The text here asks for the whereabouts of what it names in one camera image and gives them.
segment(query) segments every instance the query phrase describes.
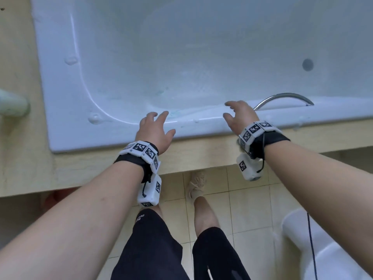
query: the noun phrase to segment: curved metal handle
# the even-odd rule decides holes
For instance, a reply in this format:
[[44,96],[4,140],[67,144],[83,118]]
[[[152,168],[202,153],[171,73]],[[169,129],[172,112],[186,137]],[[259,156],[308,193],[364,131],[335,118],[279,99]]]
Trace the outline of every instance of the curved metal handle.
[[272,96],[268,97],[267,99],[264,99],[262,102],[260,102],[257,106],[254,107],[254,110],[258,110],[259,108],[261,108],[265,104],[267,104],[269,101],[272,101],[272,100],[277,99],[277,98],[283,98],[283,97],[291,97],[291,98],[296,98],[296,99],[302,100],[304,103],[307,104],[307,106],[310,106],[310,105],[313,106],[314,105],[311,100],[309,100],[307,97],[304,97],[303,95],[286,92],[286,93],[279,93],[279,94],[276,94],[276,95],[272,95]]

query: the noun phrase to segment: toilet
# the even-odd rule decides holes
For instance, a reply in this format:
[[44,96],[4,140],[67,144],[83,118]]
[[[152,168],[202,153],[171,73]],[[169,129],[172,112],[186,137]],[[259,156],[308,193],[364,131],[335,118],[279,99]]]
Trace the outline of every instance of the toilet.
[[[310,225],[318,280],[372,280],[311,217]],[[301,251],[300,279],[315,280],[307,212],[303,208],[290,212],[281,227]]]

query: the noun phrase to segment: shoe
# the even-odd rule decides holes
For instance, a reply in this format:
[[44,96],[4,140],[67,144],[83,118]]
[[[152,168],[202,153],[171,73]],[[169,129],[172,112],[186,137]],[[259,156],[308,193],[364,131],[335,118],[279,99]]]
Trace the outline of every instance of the shoe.
[[195,199],[203,196],[203,188],[206,183],[204,171],[192,173],[192,178],[185,189],[185,198],[188,202],[194,203]]

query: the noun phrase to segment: bathtub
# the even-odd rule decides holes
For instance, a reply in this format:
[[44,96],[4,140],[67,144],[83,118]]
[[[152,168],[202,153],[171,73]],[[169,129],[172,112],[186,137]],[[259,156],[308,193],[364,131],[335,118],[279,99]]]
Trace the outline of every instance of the bathtub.
[[278,127],[373,116],[373,0],[31,0],[50,149],[230,132],[227,100]]

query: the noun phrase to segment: black cord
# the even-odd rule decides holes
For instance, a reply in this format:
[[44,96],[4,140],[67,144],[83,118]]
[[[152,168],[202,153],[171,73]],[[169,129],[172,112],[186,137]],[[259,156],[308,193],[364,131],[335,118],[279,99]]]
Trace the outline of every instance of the black cord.
[[260,173],[263,169],[264,169],[264,136],[265,136],[265,132],[263,133],[263,145],[262,145],[262,152],[263,152],[263,164],[261,165],[261,169],[259,171],[257,171],[257,173]]
[[315,269],[315,279],[317,280],[315,251],[313,249],[312,234],[311,234],[311,223],[310,223],[310,214],[308,212],[307,212],[307,220],[308,220],[308,232],[310,233],[310,242],[311,242],[311,250],[312,250],[313,268]]

